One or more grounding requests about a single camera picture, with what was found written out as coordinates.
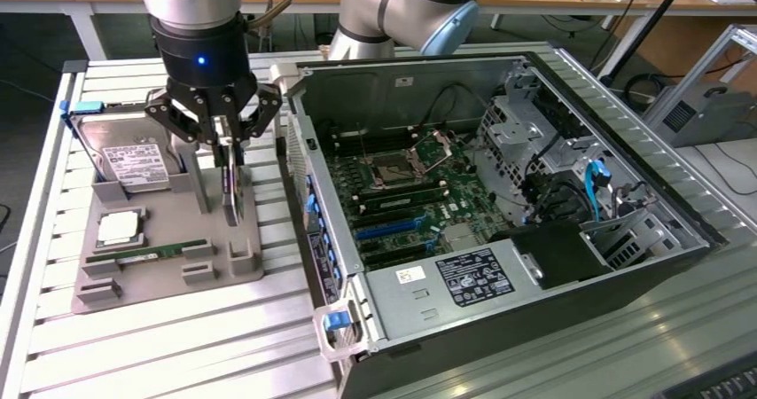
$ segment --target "small white sticker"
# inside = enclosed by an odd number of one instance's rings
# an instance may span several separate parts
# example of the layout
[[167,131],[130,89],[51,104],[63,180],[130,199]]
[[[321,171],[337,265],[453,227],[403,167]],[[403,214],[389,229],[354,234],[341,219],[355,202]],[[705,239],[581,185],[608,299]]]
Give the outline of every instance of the small white sticker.
[[103,152],[123,186],[168,182],[168,171],[156,144],[115,146],[103,148]]
[[413,77],[401,77],[394,81],[394,87],[409,87],[413,85]]
[[411,268],[398,270],[397,274],[401,284],[407,284],[409,282],[426,279],[426,273],[423,272],[422,266],[414,266]]

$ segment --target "slatted metal table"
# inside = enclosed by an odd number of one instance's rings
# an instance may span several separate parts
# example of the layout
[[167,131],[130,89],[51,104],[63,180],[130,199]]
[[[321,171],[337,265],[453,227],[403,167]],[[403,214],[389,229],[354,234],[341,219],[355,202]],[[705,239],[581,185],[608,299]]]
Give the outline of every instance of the slatted metal table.
[[[566,76],[581,69],[546,43],[466,46],[461,52],[536,51]],[[254,55],[265,81],[278,62],[318,52]],[[156,59],[91,62],[64,74],[58,104],[140,102],[166,74]],[[590,105],[620,105],[592,99]],[[624,125],[625,115],[614,119]],[[644,146],[644,131],[629,129]],[[265,242],[261,281],[86,316],[70,313],[94,169],[54,111],[26,222],[0,307],[4,399],[138,397],[337,397],[311,326],[313,302],[275,162],[274,132],[246,152]],[[390,398],[650,397],[662,388],[757,349],[757,253],[748,223],[722,196],[680,176],[682,159],[645,156],[725,232],[732,247],[626,308],[435,377]]]

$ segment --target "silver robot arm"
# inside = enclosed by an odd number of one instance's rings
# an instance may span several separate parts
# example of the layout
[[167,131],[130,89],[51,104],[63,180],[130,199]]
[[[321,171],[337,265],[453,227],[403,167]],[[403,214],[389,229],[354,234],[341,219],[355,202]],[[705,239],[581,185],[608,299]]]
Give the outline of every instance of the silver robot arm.
[[342,0],[329,59],[390,58],[394,42],[453,53],[478,17],[473,0]]
[[[215,166],[223,168],[223,211],[231,226],[244,213],[242,143],[263,135],[282,105],[279,89],[255,79],[244,36],[250,28],[267,25],[291,1],[283,0],[248,24],[242,0],[144,0],[168,73],[167,85],[150,93],[144,111],[184,142],[211,147]],[[258,107],[243,119],[240,112],[255,95]]]

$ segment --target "table leg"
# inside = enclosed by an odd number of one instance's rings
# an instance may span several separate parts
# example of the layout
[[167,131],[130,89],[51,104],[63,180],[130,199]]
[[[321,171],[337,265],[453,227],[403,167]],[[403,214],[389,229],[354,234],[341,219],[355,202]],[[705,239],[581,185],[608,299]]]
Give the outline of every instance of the table leg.
[[616,17],[614,17],[613,15],[608,15],[608,16],[605,17],[605,19],[602,20],[602,25],[601,25],[601,27],[602,27],[602,29],[604,29],[605,31],[609,31],[610,26],[613,25],[613,19],[614,19],[614,18],[616,18]]
[[489,28],[494,30],[499,29],[499,27],[502,26],[502,19],[503,19],[503,15],[497,13],[493,17],[493,23],[489,25]]
[[87,56],[90,60],[106,60],[108,55],[106,49],[103,48],[103,43],[99,39],[98,26],[95,25],[95,20],[92,16],[95,12],[92,11],[92,5],[90,3],[75,3],[67,4],[64,6],[63,12],[71,21],[74,22],[74,27],[79,34],[79,40],[84,45],[84,50],[87,51]]
[[633,43],[634,39],[637,38],[638,33],[641,33],[641,29],[648,24],[650,18],[652,18],[652,13],[649,15],[640,16],[634,19],[633,24],[630,24],[630,28],[628,29],[626,33],[624,34],[624,38],[620,39],[620,42],[617,43],[616,49],[613,50],[610,57],[606,60],[605,66],[602,66],[602,71],[600,71],[600,75],[597,76],[597,78],[602,78],[605,75],[610,74],[610,71],[613,71],[613,68],[616,67],[617,62],[620,61],[621,57],[624,56],[624,53],[626,52],[628,47],[630,47],[630,44]]

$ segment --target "metal pole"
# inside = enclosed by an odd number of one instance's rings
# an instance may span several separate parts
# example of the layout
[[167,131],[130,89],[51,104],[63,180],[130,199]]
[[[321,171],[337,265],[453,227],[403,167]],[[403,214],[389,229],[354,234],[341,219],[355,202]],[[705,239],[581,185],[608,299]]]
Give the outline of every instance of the metal pole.
[[658,24],[658,21],[662,18],[662,15],[665,14],[665,12],[668,11],[668,8],[670,7],[672,3],[673,3],[673,0],[664,0],[662,1],[658,9],[654,11],[654,13],[652,13],[652,17],[650,17],[648,23],[645,24],[644,28],[641,29],[641,32],[638,33],[637,38],[634,39],[632,44],[628,46],[628,50],[624,53],[624,56],[620,58],[620,61],[617,62],[616,66],[613,67],[610,74],[608,74],[605,77],[602,77],[600,79],[602,84],[605,84],[606,86],[609,86],[613,83],[613,80],[616,80],[617,73],[620,73],[621,69],[624,69],[624,66],[628,63],[628,60],[630,59],[630,57],[637,52],[638,46],[641,46],[645,39],[648,38],[648,35],[652,32],[652,28],[654,28],[654,26]]

